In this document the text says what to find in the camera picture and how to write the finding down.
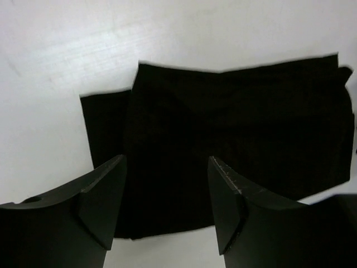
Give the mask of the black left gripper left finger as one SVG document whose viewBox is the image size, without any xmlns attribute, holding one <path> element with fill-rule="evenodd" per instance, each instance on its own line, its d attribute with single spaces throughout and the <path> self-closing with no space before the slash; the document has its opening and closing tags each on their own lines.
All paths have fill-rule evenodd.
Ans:
<svg viewBox="0 0 357 268">
<path fill-rule="evenodd" d="M 1 205 L 2 267 L 102 267 L 112 248 L 126 181 L 118 155 L 21 203 Z"/>
</svg>

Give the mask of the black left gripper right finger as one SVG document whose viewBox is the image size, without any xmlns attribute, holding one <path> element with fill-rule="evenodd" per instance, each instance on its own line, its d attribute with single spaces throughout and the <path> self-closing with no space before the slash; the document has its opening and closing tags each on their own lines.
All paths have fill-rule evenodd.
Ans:
<svg viewBox="0 0 357 268">
<path fill-rule="evenodd" d="M 356 195 L 303 204 L 214 157 L 209 158 L 208 181 L 226 267 L 356 266 Z"/>
</svg>

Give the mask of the black skirt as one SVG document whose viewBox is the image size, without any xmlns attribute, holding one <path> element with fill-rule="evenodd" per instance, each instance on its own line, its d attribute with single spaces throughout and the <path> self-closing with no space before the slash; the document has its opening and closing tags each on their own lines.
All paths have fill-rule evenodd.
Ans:
<svg viewBox="0 0 357 268">
<path fill-rule="evenodd" d="M 127 158 L 115 238 L 212 226 L 212 156 L 292 200 L 349 181 L 352 73 L 337 55 L 222 73 L 141 63 L 131 89 L 81 97 L 93 165 Z"/>
</svg>

